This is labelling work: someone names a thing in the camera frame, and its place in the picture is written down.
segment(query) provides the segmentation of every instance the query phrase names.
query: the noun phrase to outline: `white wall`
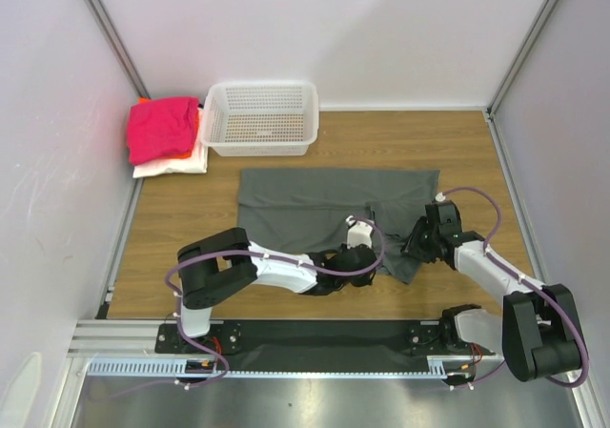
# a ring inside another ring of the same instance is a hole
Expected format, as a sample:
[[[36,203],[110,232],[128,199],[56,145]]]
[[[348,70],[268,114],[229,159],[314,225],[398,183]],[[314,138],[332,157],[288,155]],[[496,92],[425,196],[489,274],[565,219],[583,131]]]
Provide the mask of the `white wall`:
[[[304,78],[324,108],[484,106],[543,0],[104,0],[149,91]]]
[[[497,122],[549,281],[573,292],[610,400],[610,5],[561,0]]]
[[[0,9],[0,398],[41,352],[38,428],[75,321],[101,296],[132,184],[123,128],[135,96],[83,0]]]

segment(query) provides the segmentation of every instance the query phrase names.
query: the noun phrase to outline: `stack of folded clothes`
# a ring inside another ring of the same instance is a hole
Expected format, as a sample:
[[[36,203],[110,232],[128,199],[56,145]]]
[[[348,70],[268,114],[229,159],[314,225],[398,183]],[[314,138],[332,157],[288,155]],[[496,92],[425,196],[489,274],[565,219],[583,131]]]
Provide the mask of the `stack of folded clothes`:
[[[133,178],[206,172],[202,113],[196,97],[140,98],[127,124]]]

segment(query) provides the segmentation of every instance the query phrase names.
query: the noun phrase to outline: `white laundry basket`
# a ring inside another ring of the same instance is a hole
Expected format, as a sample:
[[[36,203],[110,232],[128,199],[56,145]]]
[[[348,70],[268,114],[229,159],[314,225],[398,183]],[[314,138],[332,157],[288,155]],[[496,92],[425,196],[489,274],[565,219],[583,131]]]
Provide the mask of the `white laundry basket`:
[[[203,108],[204,143],[221,156],[305,154],[317,138],[317,91],[309,82],[219,83]]]

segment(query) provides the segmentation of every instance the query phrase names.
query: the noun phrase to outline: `wooden tabletop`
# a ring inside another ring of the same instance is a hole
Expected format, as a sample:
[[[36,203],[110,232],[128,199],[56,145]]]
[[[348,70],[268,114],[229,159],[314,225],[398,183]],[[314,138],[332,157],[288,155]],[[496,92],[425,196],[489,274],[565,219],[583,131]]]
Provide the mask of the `wooden tabletop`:
[[[220,157],[208,173],[171,174],[144,182],[109,310],[111,318],[160,318],[173,311],[163,283],[183,246],[236,224],[243,168],[338,167],[440,169],[439,189],[472,185],[491,194],[505,219],[493,246],[531,274],[491,136],[481,112],[324,112],[317,141],[304,156]],[[494,209],[481,197],[453,194],[465,230],[486,234]],[[478,285],[444,263],[424,265],[411,285],[378,275],[370,287],[329,296],[298,296],[250,286],[214,307],[230,318],[433,318],[448,307],[499,307]]]

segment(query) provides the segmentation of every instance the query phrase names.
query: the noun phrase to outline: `metal floor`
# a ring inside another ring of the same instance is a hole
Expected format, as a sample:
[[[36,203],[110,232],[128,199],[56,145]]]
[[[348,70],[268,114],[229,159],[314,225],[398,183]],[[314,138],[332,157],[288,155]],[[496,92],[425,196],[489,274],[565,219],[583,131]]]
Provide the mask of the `metal floor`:
[[[516,381],[504,368],[474,391],[439,380],[225,378],[185,392],[155,385],[116,399],[142,377],[87,377],[73,428],[350,427],[578,428],[571,392]]]

